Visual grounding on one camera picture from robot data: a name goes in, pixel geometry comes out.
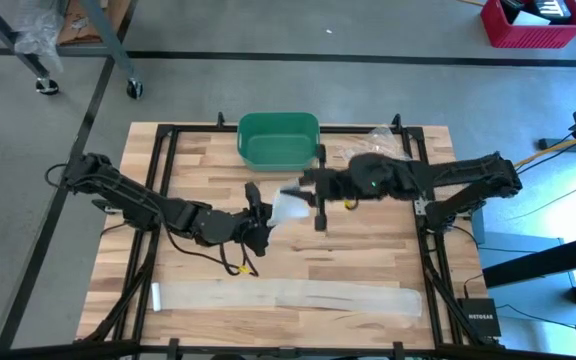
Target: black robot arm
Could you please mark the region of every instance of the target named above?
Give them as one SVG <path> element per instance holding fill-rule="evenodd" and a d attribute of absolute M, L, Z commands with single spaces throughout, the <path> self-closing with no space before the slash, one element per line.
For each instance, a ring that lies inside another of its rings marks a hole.
<path fill-rule="evenodd" d="M 245 185 L 249 208 L 231 214 L 214 210 L 210 204 L 161 196 L 123 176 L 104 155 L 82 155 L 68 164 L 63 176 L 68 190 L 101 195 L 121 209 L 125 221 L 135 228 L 148 231 L 163 223 L 171 233 L 202 246 L 233 240 L 257 256 L 265 255 L 272 205 L 261 202 L 253 183 Z"/>
<path fill-rule="evenodd" d="M 318 153 L 325 156 L 324 150 L 320 149 Z M 314 185 L 315 192 L 282 192 L 317 207 L 315 230 L 318 231 L 326 228 L 325 208 L 322 206 L 325 201 L 381 200 L 384 197 L 415 200 L 415 211 L 425 215 L 426 228 L 444 231 L 458 213 L 480 208 L 487 198 L 514 196 L 522 188 L 513 164 L 499 153 L 436 165 L 366 153 L 353 157 L 344 170 L 321 165 L 318 169 L 305 170 L 299 183 L 302 186 Z M 445 201 L 426 201 L 433 188 L 456 184 L 469 186 Z"/>

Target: green bin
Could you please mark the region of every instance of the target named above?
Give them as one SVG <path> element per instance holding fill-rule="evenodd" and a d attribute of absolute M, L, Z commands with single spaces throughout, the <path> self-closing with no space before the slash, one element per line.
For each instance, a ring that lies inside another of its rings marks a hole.
<path fill-rule="evenodd" d="M 237 150 L 254 171 L 310 167 L 319 144 L 319 121 L 308 113 L 253 113 L 237 128 Z"/>

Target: caster wheel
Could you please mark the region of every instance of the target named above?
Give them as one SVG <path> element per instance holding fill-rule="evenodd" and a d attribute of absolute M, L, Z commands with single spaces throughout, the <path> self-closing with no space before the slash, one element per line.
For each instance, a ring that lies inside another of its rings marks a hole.
<path fill-rule="evenodd" d="M 141 81 L 128 80 L 128 87 L 126 93 L 131 99 L 139 100 L 144 93 L 144 85 Z"/>
<path fill-rule="evenodd" d="M 50 80 L 49 87 L 46 89 L 44 85 L 41 83 L 41 81 L 37 80 L 37 82 L 35 83 L 35 90 L 37 90 L 37 92 L 42 95 L 51 96 L 59 92 L 59 85 L 57 85 L 56 81 Z"/>

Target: black metal frame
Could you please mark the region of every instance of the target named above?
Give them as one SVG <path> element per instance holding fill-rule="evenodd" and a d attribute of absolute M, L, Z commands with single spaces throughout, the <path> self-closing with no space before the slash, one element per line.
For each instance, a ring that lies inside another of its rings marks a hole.
<path fill-rule="evenodd" d="M 368 133 L 372 127 L 357 126 L 322 126 L 324 134 L 362 134 Z M 217 125 L 159 125 L 156 131 L 151 161 L 148 168 L 146 186 L 152 188 L 155 174 L 159 165 L 160 154 L 163 151 L 164 140 L 169 138 L 166 161 L 163 168 L 163 177 L 160 185 L 160 194 L 166 195 L 170 184 L 175 150 L 180 134 L 183 132 L 231 132 L 237 131 L 237 126 L 224 125 L 220 114 Z M 412 156 L 412 142 L 417 143 L 420 160 L 428 162 L 424 131 L 421 127 L 402 127 L 399 117 L 395 117 L 391 126 L 393 134 L 401 135 L 404 151 Z M 429 200 L 434 194 L 428 194 Z M 75 341 L 70 345 L 47 346 L 28 349 L 9 350 L 10 344 L 0 347 L 0 359 L 81 359 L 104 358 L 109 356 L 133 355 L 134 359 L 141 353 L 168 354 L 168 359 L 181 359 L 184 354 L 241 354 L 241 355 L 270 355 L 281 358 L 294 358 L 299 356 L 385 356 L 393 360 L 403 360 L 405 357 L 426 357 L 445 359 L 576 359 L 576 357 L 535 353 L 530 351 L 506 350 L 494 342 L 485 341 L 477 336 L 476 331 L 464 316 L 461 308 L 453 296 L 450 270 L 446 256 L 444 238 L 442 234 L 433 234 L 437 249 L 439 273 L 435 270 L 429 255 L 428 237 L 425 230 L 425 217 L 415 212 L 417 238 L 420 247 L 422 271 L 426 288 L 426 297 L 429 309 L 435 349 L 405 350 L 401 342 L 393 342 L 389 349 L 336 349 L 336 348 L 295 348 L 295 347 L 224 347 L 224 346 L 183 346 L 178 339 L 171 339 L 168 345 L 144 346 L 140 344 L 143 325 L 145 322 L 147 300 L 149 296 L 152 272 L 155 265 L 159 231 L 151 233 L 150 242 L 143 263 L 138 267 L 139 253 L 145 235 L 142 231 L 135 231 L 133 244 L 126 268 L 124 291 L 108 316 L 99 324 L 98 328 L 85 339 Z M 137 310 L 135 311 L 135 325 L 129 340 L 124 340 L 124 328 L 128 313 L 128 304 L 139 290 Z M 450 331 L 453 344 L 443 340 L 441 321 L 435 291 L 439 292 L 445 301 L 450 322 Z M 114 328 L 111 341 L 105 341 Z M 462 331 L 467 336 L 470 345 L 463 344 Z"/>

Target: transparent plastic bag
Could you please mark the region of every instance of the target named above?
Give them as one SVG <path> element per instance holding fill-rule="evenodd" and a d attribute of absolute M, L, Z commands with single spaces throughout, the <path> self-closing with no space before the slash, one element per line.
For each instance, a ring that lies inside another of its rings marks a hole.
<path fill-rule="evenodd" d="M 19 36 L 15 43 L 15 51 L 45 56 L 53 61 L 59 72 L 63 72 L 64 67 L 56 48 L 57 37 L 64 24 L 63 17 L 54 9 L 34 7 L 24 9 L 16 20 Z"/>
<path fill-rule="evenodd" d="M 378 126 L 352 147 L 339 147 L 339 154 L 346 161 L 359 154 L 379 153 L 399 160 L 412 160 L 406 154 L 401 139 L 396 137 L 386 125 Z"/>

